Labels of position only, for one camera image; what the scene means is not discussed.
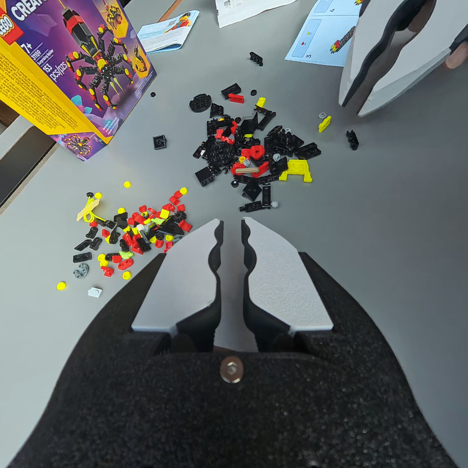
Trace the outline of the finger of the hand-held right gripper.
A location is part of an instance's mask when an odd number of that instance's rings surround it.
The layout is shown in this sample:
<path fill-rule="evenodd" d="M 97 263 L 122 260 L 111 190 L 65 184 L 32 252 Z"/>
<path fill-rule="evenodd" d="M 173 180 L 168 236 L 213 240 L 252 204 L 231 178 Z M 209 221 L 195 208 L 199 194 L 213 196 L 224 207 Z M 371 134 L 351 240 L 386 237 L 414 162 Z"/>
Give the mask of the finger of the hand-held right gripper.
<path fill-rule="evenodd" d="M 387 47 L 396 29 L 399 0 L 362 1 L 358 23 L 342 71 L 338 102 L 350 105 L 362 86 L 369 68 Z"/>
<path fill-rule="evenodd" d="M 358 90 L 358 116 L 384 107 L 427 76 L 468 39 L 468 2 L 400 1 L 396 29 Z"/>

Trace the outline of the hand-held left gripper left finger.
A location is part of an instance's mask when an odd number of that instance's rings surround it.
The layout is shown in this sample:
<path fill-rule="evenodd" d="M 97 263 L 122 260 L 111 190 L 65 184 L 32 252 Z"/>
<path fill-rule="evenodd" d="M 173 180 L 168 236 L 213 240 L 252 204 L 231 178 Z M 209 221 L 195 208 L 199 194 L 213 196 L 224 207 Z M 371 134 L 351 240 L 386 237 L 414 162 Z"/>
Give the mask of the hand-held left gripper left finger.
<path fill-rule="evenodd" d="M 218 269 L 224 223 L 214 219 L 169 249 L 132 323 L 135 332 L 214 334 L 221 319 Z"/>

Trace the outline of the purple yellow toy brick box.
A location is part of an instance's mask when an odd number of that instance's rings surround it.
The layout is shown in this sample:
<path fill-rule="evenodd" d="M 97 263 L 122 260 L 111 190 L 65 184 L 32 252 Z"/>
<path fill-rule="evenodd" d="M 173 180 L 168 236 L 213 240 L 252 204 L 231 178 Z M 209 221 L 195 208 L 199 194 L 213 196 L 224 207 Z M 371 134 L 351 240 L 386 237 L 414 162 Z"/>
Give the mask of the purple yellow toy brick box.
<path fill-rule="evenodd" d="M 1 100 L 88 160 L 157 76 L 121 3 L 0 3 Z"/>

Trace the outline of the pile of small red yellow bricks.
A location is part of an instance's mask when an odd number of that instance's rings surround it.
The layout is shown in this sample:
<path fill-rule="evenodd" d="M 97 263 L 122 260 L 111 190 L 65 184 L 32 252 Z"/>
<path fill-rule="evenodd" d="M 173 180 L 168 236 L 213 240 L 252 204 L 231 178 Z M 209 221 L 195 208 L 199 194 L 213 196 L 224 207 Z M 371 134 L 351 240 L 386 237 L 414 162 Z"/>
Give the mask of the pile of small red yellow bricks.
<path fill-rule="evenodd" d="M 129 213 L 120 207 L 113 219 L 94 213 L 94 222 L 87 223 L 89 231 L 85 239 L 74 248 L 73 263 L 88 264 L 97 252 L 104 277 L 110 278 L 118 270 L 124 280 L 129 280 L 135 255 L 148 253 L 152 248 L 167 253 L 190 232 L 192 225 L 187 221 L 186 208 L 181 201 L 187 193 L 186 187 L 180 188 L 160 210 L 142 205 Z"/>

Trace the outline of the light blue instruction booklet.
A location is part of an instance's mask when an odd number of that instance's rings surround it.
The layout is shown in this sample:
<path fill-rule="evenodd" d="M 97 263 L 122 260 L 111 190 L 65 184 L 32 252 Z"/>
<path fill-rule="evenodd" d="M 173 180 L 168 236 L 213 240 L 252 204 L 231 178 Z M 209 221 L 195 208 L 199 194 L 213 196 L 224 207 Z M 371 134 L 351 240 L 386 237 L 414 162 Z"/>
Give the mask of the light blue instruction booklet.
<path fill-rule="evenodd" d="M 361 0 L 317 1 L 285 60 L 344 67 L 361 4 Z"/>

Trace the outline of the grey desk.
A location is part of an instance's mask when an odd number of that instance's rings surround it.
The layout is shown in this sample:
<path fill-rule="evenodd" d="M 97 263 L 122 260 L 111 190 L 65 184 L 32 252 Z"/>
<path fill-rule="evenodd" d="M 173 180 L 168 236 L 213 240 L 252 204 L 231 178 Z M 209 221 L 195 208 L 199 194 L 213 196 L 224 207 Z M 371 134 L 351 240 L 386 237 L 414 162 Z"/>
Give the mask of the grey desk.
<path fill-rule="evenodd" d="M 182 49 L 150 58 L 157 77 L 108 147 L 82 162 L 56 145 L 1 214 L 1 467 L 38 423 L 67 358 L 96 314 L 130 281 L 73 277 L 76 222 L 88 191 L 104 216 L 155 209 L 181 187 L 194 229 L 224 221 L 222 317 L 215 344 L 253 351 L 243 324 L 243 204 L 230 177 L 202 188 L 192 153 L 209 112 L 189 101 L 210 94 L 231 116 L 256 98 L 322 155 L 313 177 L 272 186 L 277 209 L 260 223 L 307 252 L 372 317 L 398 357 L 427 422 L 467 467 L 467 63 L 435 69 L 384 108 L 359 118 L 338 105 L 342 70 L 285 61 L 314 1 L 297 1 L 225 28 L 214 1 L 184 1 L 173 15 L 200 11 Z M 250 61 L 253 51 L 263 66 Z M 319 133 L 321 112 L 331 123 Z M 346 131 L 354 130 L 353 151 Z M 167 148 L 155 150 L 164 134 Z M 124 182 L 130 181 L 130 188 Z M 58 291 L 59 282 L 66 282 Z M 99 298 L 88 296 L 102 289 Z"/>

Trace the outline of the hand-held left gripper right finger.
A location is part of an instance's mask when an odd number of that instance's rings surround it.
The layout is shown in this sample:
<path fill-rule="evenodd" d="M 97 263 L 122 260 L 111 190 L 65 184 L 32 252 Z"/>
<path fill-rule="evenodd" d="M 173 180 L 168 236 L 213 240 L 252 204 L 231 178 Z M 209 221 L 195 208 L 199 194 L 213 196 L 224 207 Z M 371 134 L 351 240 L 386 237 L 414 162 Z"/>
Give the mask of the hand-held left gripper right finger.
<path fill-rule="evenodd" d="M 242 220 L 243 317 L 255 336 L 330 331 L 332 320 L 297 249 L 250 217 Z"/>

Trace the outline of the neon yellow tendril brick piece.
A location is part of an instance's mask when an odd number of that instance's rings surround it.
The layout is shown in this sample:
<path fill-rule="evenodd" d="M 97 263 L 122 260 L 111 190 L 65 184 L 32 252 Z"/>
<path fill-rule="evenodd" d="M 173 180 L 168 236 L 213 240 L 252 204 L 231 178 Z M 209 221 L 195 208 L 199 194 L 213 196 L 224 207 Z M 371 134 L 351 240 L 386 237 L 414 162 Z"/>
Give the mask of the neon yellow tendril brick piece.
<path fill-rule="evenodd" d="M 83 219 L 86 223 L 92 223 L 96 217 L 93 210 L 99 205 L 99 202 L 102 198 L 102 193 L 97 192 L 94 194 L 92 192 L 88 192 L 86 196 L 87 202 L 85 207 L 77 214 L 76 221 Z"/>

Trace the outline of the person's right hand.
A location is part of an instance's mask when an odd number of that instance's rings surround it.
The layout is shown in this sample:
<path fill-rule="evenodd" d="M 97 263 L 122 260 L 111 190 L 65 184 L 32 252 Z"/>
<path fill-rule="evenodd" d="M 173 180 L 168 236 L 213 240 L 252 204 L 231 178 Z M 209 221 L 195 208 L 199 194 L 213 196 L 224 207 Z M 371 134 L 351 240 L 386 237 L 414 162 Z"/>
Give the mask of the person's right hand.
<path fill-rule="evenodd" d="M 461 42 L 456 49 L 447 57 L 444 66 L 447 69 L 459 67 L 468 58 L 468 40 Z"/>

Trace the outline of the printed white paper bag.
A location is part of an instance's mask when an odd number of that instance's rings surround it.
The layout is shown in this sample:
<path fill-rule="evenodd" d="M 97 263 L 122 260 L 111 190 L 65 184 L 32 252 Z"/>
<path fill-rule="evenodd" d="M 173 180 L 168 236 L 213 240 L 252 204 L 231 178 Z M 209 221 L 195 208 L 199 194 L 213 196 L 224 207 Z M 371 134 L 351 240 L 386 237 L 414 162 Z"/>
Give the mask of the printed white paper bag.
<path fill-rule="evenodd" d="M 295 0 L 216 0 L 219 28 L 294 2 Z"/>

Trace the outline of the small blue folded leaflet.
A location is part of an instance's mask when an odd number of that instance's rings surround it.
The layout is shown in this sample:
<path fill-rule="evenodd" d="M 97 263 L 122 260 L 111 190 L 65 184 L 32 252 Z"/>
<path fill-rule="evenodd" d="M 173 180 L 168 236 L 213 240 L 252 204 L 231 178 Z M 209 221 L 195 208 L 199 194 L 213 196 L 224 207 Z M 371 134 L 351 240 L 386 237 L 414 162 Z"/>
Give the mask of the small blue folded leaflet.
<path fill-rule="evenodd" d="M 184 44 L 198 15 L 198 10 L 191 10 L 166 21 L 144 25 L 137 37 L 148 54 L 178 50 Z"/>

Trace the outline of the pile of mostly black bricks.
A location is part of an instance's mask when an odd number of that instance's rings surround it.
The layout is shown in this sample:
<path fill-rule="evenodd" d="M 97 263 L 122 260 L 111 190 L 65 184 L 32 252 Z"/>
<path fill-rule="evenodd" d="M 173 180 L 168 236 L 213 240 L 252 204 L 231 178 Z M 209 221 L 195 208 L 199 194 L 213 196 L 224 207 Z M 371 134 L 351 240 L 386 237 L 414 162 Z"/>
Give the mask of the pile of mostly black bricks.
<path fill-rule="evenodd" d="M 231 117 L 212 100 L 207 109 L 207 136 L 193 154 L 206 162 L 195 173 L 201 186 L 214 182 L 221 173 L 231 173 L 231 186 L 243 187 L 242 196 L 248 202 L 239 208 L 242 213 L 278 208 L 279 203 L 272 200 L 273 182 L 300 176 L 303 182 L 312 183 L 308 162 L 322 153 L 315 142 L 306 144 L 282 125 L 269 130 L 263 141 L 256 138 L 255 132 L 263 132 L 276 116 L 265 104 L 266 98 L 259 97 L 251 116 Z"/>

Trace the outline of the black round plate brick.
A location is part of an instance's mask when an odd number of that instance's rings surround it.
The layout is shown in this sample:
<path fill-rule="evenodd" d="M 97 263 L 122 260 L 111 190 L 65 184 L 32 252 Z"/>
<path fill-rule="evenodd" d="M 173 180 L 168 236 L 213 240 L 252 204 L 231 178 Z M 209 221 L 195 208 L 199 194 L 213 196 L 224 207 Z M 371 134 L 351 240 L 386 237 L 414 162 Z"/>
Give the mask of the black round plate brick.
<path fill-rule="evenodd" d="M 200 113 L 206 111 L 211 107 L 212 98 L 206 93 L 201 93 L 192 98 L 189 103 L 190 109 L 195 113 Z"/>

